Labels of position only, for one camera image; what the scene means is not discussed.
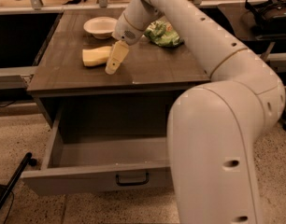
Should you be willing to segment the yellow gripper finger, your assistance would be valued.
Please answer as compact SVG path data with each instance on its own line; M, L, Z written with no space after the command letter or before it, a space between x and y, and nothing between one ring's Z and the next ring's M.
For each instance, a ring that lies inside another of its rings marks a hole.
M129 52L129 46L125 41L117 41L111 48L105 71L108 75L116 73L121 63Z

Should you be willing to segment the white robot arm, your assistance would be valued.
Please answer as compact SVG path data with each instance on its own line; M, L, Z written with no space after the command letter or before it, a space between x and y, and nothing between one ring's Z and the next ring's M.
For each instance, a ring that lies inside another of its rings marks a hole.
M264 224L253 144L285 106L277 74L187 0L131 0L117 22L113 74L152 21L166 17L209 76L172 105L167 147L181 224Z

